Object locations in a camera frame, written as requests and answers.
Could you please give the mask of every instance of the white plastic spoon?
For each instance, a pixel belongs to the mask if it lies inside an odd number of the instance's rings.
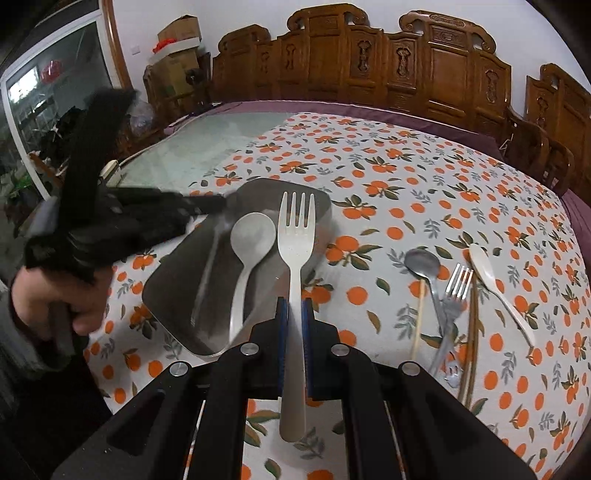
[[[230,334],[232,342],[244,323],[244,298],[248,277],[253,268],[269,253],[275,244],[277,230],[273,220],[264,213],[252,212],[238,220],[230,234],[230,244],[236,256],[240,259],[244,268],[240,272],[232,308],[230,310]]]
[[[523,334],[529,343],[530,346],[535,346],[535,335],[534,331],[531,329],[530,324],[521,316],[521,314],[517,311],[517,309],[507,300],[507,298],[501,293],[499,288],[496,286],[496,278],[495,273],[492,270],[491,261],[489,260],[488,256],[484,252],[484,250],[476,244],[470,245],[469,248],[470,252],[470,259],[472,260],[472,266],[474,270],[478,273],[478,276],[482,280],[484,286],[490,291],[493,295],[496,295],[498,299],[503,302],[505,308],[509,311]]]

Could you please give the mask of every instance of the purple cloth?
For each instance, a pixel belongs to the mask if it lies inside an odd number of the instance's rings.
[[[398,127],[419,130],[426,134],[442,137],[451,142],[465,145],[485,155],[502,161],[501,152],[494,138],[477,134],[461,128],[441,124],[406,113],[391,112],[368,106],[347,105],[344,103],[308,102],[299,100],[254,100],[252,102],[233,102],[220,105],[206,112],[203,116],[218,113],[252,113],[252,112],[311,112],[323,115],[341,115],[374,122],[393,124]]]
[[[587,272],[591,272],[591,207],[582,201],[572,190],[567,190],[560,198],[566,215],[573,227],[579,243],[581,255]]]

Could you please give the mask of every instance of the orange fruit pattern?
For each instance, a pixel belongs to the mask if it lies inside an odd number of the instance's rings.
[[[329,195],[334,235],[313,276],[303,278],[302,297],[312,300],[317,318],[337,327],[342,343],[379,362],[396,364],[410,351],[419,282],[405,271],[404,253],[424,247],[437,255],[441,292],[456,263],[467,264],[468,245],[485,248],[497,287],[534,329],[536,345],[528,347],[504,306],[480,288],[470,409],[483,424],[495,426],[538,478],[556,471],[581,435],[590,400],[591,291],[578,243],[554,193],[455,142],[395,125],[305,112],[253,138],[203,178],[187,179],[186,191],[226,194],[254,177]],[[148,277],[180,241],[138,252],[113,269],[105,322],[83,353],[113,411],[172,362],[201,361],[164,331],[141,301]],[[454,351],[460,364],[466,359],[468,315],[465,308],[456,321]],[[439,344],[430,298],[422,333],[417,358],[426,366]],[[437,379],[447,386],[443,373]],[[301,476],[309,480],[344,478],[344,471],[335,469],[345,453],[338,443],[342,438],[331,432],[331,415],[325,414],[330,405],[309,401],[320,414],[311,418],[326,450],[313,467],[298,456],[281,464],[271,446],[277,438],[273,419],[262,425],[268,436],[257,433],[260,446],[245,447],[241,477],[270,478],[267,467],[273,466],[265,460],[274,459],[282,477],[291,475],[292,465],[301,465]],[[249,414],[278,410],[263,400],[249,400],[247,409]]]

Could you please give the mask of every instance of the human hand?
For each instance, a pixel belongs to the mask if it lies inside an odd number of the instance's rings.
[[[49,304],[54,301],[69,304],[75,315],[74,331],[88,335],[102,324],[112,278],[110,267],[95,272],[94,285],[68,273],[22,267],[12,284],[12,303],[21,321],[41,340],[51,339]]]

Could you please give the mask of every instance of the white plastic fork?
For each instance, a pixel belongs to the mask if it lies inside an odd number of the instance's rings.
[[[296,194],[291,196],[287,222],[287,192],[283,194],[277,225],[277,247],[290,268],[290,312],[287,321],[285,371],[281,395],[279,433],[286,442],[297,442],[306,434],[306,366],[301,325],[301,268],[310,258],[316,230],[314,195],[310,195],[304,226],[306,194],[301,194],[300,216],[296,224]]]

